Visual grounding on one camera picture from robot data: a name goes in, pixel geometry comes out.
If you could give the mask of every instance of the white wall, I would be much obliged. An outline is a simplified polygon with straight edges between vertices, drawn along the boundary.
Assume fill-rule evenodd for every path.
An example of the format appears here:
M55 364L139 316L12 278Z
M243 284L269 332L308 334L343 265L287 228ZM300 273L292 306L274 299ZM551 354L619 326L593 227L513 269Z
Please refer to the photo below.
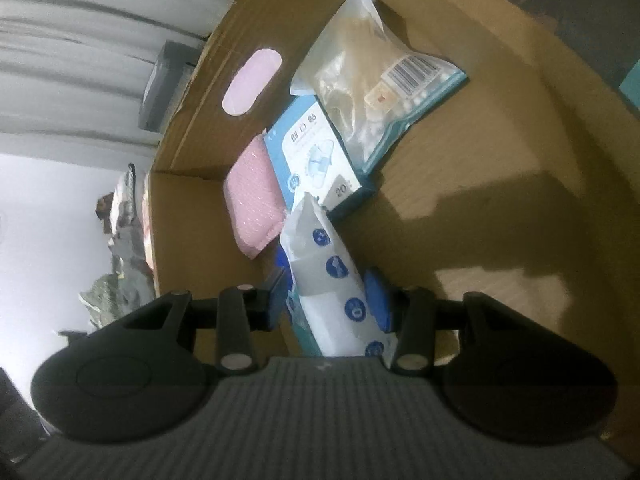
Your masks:
M111 269L94 210L119 174L0 154L0 366L29 402L56 332L88 327L78 292Z

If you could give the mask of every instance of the pink sponge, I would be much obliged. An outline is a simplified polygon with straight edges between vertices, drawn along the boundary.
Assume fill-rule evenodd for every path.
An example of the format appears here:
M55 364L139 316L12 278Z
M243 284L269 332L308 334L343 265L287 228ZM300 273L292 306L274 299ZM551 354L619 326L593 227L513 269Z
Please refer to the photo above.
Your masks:
M282 230L286 211L262 135L236 160L223 190L236 243L255 258Z

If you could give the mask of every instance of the barcode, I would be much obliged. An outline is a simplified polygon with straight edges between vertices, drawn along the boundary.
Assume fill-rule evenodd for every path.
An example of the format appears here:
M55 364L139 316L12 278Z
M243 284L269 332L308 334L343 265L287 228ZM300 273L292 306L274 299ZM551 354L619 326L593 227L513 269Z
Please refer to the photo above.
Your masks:
M439 72L440 69L425 58L407 56L383 73L382 78L409 98L436 79Z

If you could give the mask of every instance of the blue circle logo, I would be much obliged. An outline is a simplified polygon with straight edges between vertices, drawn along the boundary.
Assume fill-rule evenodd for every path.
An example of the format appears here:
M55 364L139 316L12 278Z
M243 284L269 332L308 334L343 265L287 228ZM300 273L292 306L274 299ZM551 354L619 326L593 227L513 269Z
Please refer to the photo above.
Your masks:
M329 235L324 229L314 229L314 242L323 247L330 244L331 240L329 240Z
M332 278L345 278L349 275L349 269L342 262L340 256L332 256L324 264L324 268L329 276Z
M384 351L385 346L380 341L372 341L365 348L364 355L367 357L376 357L382 355Z
M355 322L360 322L367 317L367 309L362 300L358 298L347 300L347 303L344 304L344 313Z
M287 187L290 192L294 192L296 188L300 185L300 176L297 173L292 174L287 181Z

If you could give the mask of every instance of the gray curtain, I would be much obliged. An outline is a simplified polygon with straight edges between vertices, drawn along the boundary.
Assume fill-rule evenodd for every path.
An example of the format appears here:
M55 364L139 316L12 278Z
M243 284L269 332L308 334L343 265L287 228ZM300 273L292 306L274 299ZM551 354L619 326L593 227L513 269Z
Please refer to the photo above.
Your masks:
M233 0L0 0L0 152L149 166L138 109L166 40L201 46Z

